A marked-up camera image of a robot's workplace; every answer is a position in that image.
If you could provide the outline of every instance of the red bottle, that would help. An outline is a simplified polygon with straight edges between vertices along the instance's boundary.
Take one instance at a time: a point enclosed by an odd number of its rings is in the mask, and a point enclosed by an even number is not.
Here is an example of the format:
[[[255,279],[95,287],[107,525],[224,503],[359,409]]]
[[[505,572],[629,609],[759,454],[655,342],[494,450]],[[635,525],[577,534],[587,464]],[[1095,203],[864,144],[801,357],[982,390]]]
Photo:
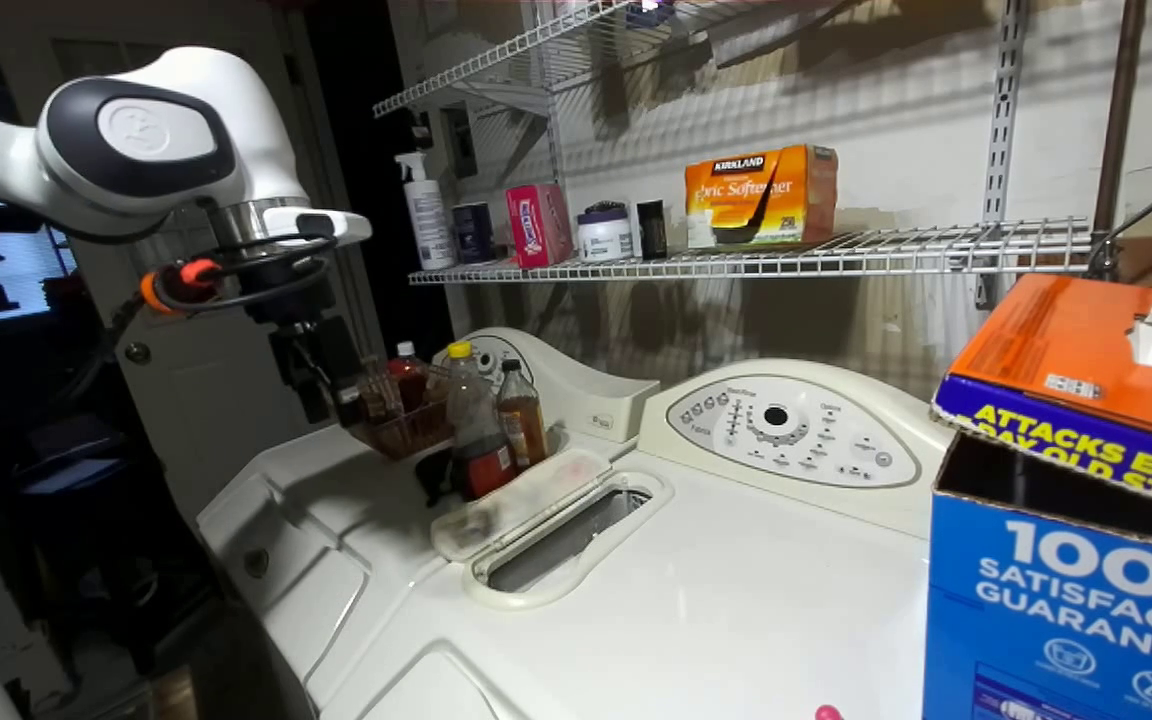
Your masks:
[[[424,371],[412,338],[398,342],[398,361],[388,361],[388,381],[400,387],[404,413],[424,409],[428,371]]]

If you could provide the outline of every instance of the washing machine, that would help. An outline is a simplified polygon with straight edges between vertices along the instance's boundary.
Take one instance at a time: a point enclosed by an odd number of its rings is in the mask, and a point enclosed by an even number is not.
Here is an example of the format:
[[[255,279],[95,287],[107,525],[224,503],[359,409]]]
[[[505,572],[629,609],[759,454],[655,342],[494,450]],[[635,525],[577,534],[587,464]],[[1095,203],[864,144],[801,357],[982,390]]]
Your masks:
[[[591,371],[511,328],[472,331],[472,342],[494,383],[505,361],[519,361],[557,459],[610,469],[659,387]],[[448,568],[428,531],[439,509],[419,484],[433,450],[388,459],[343,429],[322,429],[261,450],[196,516],[207,552],[316,707],[388,633],[404,597]]]
[[[424,572],[326,720],[917,720],[930,516],[951,431],[804,361],[643,402],[428,525]]]

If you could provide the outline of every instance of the spray bottle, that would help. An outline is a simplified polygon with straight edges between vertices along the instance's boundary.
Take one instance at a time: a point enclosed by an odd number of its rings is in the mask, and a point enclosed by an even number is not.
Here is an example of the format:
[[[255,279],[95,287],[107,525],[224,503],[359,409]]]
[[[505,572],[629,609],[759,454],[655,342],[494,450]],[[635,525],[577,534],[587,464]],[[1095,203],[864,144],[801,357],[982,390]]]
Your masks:
[[[453,266],[457,243],[448,229],[448,203],[438,181],[424,176],[424,151],[398,157],[404,168],[404,197],[418,233],[419,266]]]

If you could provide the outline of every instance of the control dial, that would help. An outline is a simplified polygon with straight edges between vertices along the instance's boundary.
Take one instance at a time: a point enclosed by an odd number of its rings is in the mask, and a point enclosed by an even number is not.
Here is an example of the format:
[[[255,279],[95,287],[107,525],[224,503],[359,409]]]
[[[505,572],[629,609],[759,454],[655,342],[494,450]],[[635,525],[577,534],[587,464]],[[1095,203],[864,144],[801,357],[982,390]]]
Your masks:
[[[787,449],[809,436],[809,417],[801,413],[801,402],[781,396],[752,398],[750,431],[774,449]]]

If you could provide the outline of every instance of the blue box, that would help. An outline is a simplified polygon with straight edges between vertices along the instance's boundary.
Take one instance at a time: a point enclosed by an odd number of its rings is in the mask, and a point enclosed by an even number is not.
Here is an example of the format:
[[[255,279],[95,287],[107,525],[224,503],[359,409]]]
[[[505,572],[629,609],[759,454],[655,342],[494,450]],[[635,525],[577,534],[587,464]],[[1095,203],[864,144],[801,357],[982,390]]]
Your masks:
[[[961,436],[934,509],[930,720],[1152,720],[1152,494]]]

